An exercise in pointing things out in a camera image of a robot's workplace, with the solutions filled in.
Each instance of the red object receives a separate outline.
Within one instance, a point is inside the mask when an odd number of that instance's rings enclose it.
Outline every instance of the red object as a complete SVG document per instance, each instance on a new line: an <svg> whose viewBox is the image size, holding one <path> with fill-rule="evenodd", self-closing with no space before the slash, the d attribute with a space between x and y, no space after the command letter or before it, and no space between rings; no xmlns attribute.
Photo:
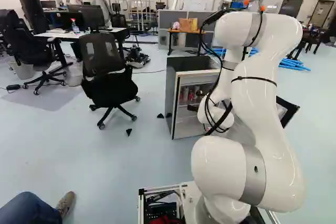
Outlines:
<svg viewBox="0 0 336 224"><path fill-rule="evenodd" d="M170 220L167 215L158 217L149 222L150 224L182 224L179 220Z"/></svg>
<svg viewBox="0 0 336 224"><path fill-rule="evenodd" d="M188 100L191 101L194 99L194 93L192 91L189 92Z"/></svg>

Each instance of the white desk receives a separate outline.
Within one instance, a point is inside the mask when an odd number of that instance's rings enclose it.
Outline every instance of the white desk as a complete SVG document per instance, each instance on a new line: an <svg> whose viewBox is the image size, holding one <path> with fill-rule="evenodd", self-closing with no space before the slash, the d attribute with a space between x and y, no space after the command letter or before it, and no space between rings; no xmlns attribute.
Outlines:
<svg viewBox="0 0 336 224"><path fill-rule="evenodd" d="M121 27L113 27L112 30L109 29L109 30L106 30L106 29L103 29L101 28L99 30L99 33L102 33L102 34L113 34L116 38L116 40L118 41L118 48L119 48L119 54L120 56L123 58L124 57L124 54L123 54L123 49L122 49L122 43L127 35L127 28L121 28ZM68 41L68 42L74 42L76 44L76 48L79 48L79 44L78 44L78 40L80 37L84 36L84 35L87 35L87 34L90 34L88 31L87 32L80 32L78 34L75 34L73 31L70 31L68 33L57 33L57 32L50 32L50 31L47 31L45 33L42 33L42 34L36 34L34 36L36 37L42 37L42 38L58 38L56 41L55 41L55 49L57 51L57 54L59 56L59 60L60 62L62 63L62 66L61 68L64 68L66 66L69 66L70 64L72 64L72 62L69 62L67 63L66 62L66 59L65 59L65 56L64 56L64 53L62 51L62 48L60 46L60 40L62 41ZM76 55L76 57L78 59L81 59L81 56L79 56L80 52L77 53L78 55Z"/></svg>
<svg viewBox="0 0 336 224"><path fill-rule="evenodd" d="M119 27L114 27L113 30L105 30L105 29L101 29L99 30L101 33L109 33L109 34L114 34L114 33L118 33L120 31L126 30L127 28L119 28ZM64 40L64 41L77 41L81 36L86 35L86 34L90 34L88 31L87 32L83 32L81 31L79 34L75 34L73 31L70 31L68 33L55 33L55 32L45 32L42 34L36 34L34 36L36 37L45 37L45 38L51 38L51 37L55 37L55 38L59 38L60 40Z"/></svg>

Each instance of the chair base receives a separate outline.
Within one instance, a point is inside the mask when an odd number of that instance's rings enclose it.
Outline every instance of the chair base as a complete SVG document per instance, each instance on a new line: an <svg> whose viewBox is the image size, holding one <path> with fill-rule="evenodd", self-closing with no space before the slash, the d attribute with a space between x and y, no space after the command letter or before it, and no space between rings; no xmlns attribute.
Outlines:
<svg viewBox="0 0 336 224"><path fill-rule="evenodd" d="M136 100L136 102L140 102L140 97L134 97L133 100ZM99 106L96 106L94 104L91 104L89 105L89 108L92 110L92 111L95 111L96 109L99 109L101 107ZM103 115L103 117L99 120L99 122L97 123L97 127L100 129L100 130L103 130L105 129L105 124L104 124L104 120L109 116L109 114L112 112L112 110L116 108L116 109L119 109L121 112L123 112L124 114L128 115L132 121L135 121L138 119L138 117L130 112L128 112L127 110L125 110L121 105L117 105L117 106L113 106L113 107L109 107L105 114Z"/></svg>
<svg viewBox="0 0 336 224"><path fill-rule="evenodd" d="M23 83L23 88L24 89L28 89L29 85L28 84L32 84L32 83L35 83L35 82L40 82L37 87L35 88L34 90L34 94L35 95L39 95L39 92L38 90L44 85L45 82L49 82L50 80L51 81L56 81L56 82L59 82L59 84L61 84L62 86L65 86L66 83L64 82L64 80L62 79L58 79L58 78L55 78L55 76L64 76L66 77L67 76L67 72L62 72L62 73L46 73L46 72L42 72L42 75L32 81L27 81L27 82L24 82Z"/></svg>

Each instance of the orange cap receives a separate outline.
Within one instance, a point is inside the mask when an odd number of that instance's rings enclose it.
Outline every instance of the orange cap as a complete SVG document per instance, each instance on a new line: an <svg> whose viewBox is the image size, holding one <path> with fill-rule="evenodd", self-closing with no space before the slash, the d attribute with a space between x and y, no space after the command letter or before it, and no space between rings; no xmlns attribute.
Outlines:
<svg viewBox="0 0 336 224"><path fill-rule="evenodd" d="M243 1L243 4L246 5L246 6L248 6L249 3L250 3L250 0L244 0Z"/></svg>

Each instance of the gray partition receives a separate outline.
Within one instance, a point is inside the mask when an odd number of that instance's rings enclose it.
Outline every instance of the gray partition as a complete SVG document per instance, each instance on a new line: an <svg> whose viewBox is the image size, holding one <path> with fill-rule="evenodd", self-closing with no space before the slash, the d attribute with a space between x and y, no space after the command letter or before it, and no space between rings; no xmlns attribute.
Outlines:
<svg viewBox="0 0 336 224"><path fill-rule="evenodd" d="M203 21L211 15L211 12L186 12L184 10L159 10L158 18L158 41L160 49L168 49L169 46L169 33L167 30L172 27L174 22L178 21L178 18L197 18L197 26L201 27ZM204 27L206 32L203 35L205 43L210 47L214 37L215 24ZM175 34L172 38L172 48L177 50L193 50L198 49L198 34Z"/></svg>

